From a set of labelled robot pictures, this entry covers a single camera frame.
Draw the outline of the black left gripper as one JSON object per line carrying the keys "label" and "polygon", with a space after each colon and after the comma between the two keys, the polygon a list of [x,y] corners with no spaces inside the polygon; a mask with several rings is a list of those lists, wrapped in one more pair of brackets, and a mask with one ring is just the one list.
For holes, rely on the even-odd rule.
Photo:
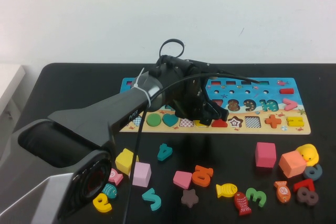
{"label": "black left gripper", "polygon": [[212,119],[227,121],[229,111],[217,103],[211,103],[213,108],[212,118],[207,111],[206,99],[201,88],[202,80],[193,78],[183,82],[183,89],[173,99],[175,115],[181,119],[194,119],[197,127],[209,127]]}

